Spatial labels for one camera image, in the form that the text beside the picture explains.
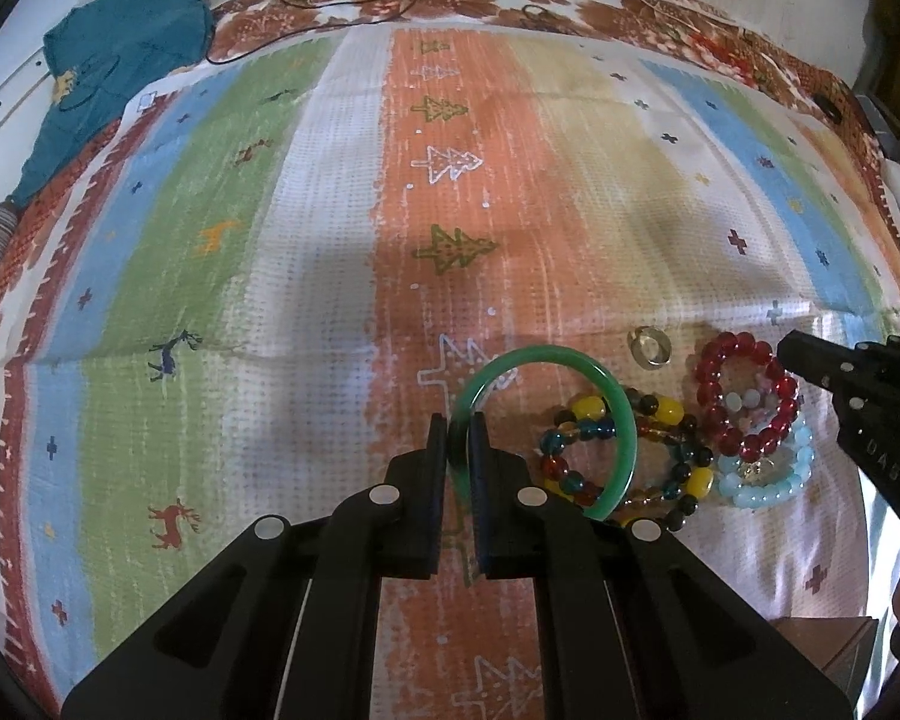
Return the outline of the green jade bangle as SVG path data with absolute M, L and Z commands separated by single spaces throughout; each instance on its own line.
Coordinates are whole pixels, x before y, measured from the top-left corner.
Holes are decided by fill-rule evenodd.
M 611 374 L 610 369 L 585 355 L 577 349 L 557 344 L 532 344 L 523 348 L 512 349 L 504 355 L 497 356 L 486 366 L 479 369 L 471 377 L 458 395 L 457 403 L 453 406 L 452 417 L 448 424 L 448 449 L 450 454 L 466 452 L 466 441 L 470 434 L 471 421 L 476 414 L 476 406 L 481 403 L 482 397 L 489 387 L 496 383 L 507 372 L 515 371 L 521 366 L 530 364 L 554 364 L 554 366 L 567 367 L 585 377 L 598 393 L 610 404 L 614 426 L 616 426 L 617 454 L 616 465 L 610 476 L 606 478 L 605 488 L 595 500 L 595 504 L 583 511 L 585 517 L 595 522 L 605 522 L 610 518 L 614 509 L 621 504 L 622 499 L 631 486 L 637 463 L 637 426 L 635 415 L 628 395 L 624 392 L 621 383 Z

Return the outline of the striped colourful mat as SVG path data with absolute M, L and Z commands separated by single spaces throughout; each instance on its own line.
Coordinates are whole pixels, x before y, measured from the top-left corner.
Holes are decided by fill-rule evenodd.
M 510 349 L 692 405 L 725 330 L 900 332 L 900 250 L 841 138 L 624 44 L 351 29 L 182 83 L 115 161 L 6 367 L 50 704 L 254 518 L 375 483 Z

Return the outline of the red floral bedsheet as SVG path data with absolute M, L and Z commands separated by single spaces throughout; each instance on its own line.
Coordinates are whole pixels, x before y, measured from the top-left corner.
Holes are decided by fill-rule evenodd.
M 113 187 L 115 151 L 128 144 L 134 117 L 167 104 L 182 83 L 313 39 L 370 28 L 484 29 L 619 43 L 763 93 L 813 115 L 841 138 L 900 250 L 900 216 L 889 201 L 877 138 L 848 87 L 697 0 L 230 0 L 217 7 L 208 54 L 141 89 L 19 210 L 0 263 L 0 660 L 14 686 L 42 712 L 56 713 L 71 691 L 59 704 L 45 699 L 48 679 L 30 631 L 20 513 L 25 468 L 17 450 L 25 387 L 6 367 L 34 327 L 35 312 L 50 304 L 46 283 L 56 225 L 84 188 Z M 697 382 L 697 360 L 704 349 L 730 338 L 741 338 L 756 355 L 724 369 L 731 435 L 748 444 L 763 440 L 779 405 L 795 410 L 798 433 L 775 447 L 751 476 L 728 468 L 694 473 L 691 486 L 702 497 L 702 509 L 688 522 L 685 543 L 766 616 L 854 616 L 883 606 L 875 548 L 882 539 L 898 538 L 899 527 L 878 520 L 873 491 L 839 455 L 836 420 L 823 395 L 770 383 L 767 353 L 782 337 L 764 341 L 748 332 L 718 333 L 692 363 L 694 403 L 656 395 L 663 415 L 678 419 L 707 408 L 710 390 Z M 754 481 L 767 484 L 779 502 L 752 505 Z

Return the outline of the white headboard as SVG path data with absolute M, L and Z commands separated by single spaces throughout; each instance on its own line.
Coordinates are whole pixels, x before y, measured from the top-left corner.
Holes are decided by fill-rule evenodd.
M 0 85 L 0 203 L 20 179 L 52 102 L 53 75 L 43 50 L 27 55 Z

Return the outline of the teal cloth garment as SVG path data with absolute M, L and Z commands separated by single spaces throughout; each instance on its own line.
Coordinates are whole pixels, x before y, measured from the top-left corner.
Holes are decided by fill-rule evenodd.
M 69 11 L 43 36 L 52 104 L 9 200 L 27 206 L 141 89 L 198 64 L 211 37 L 209 0 L 92 0 Z

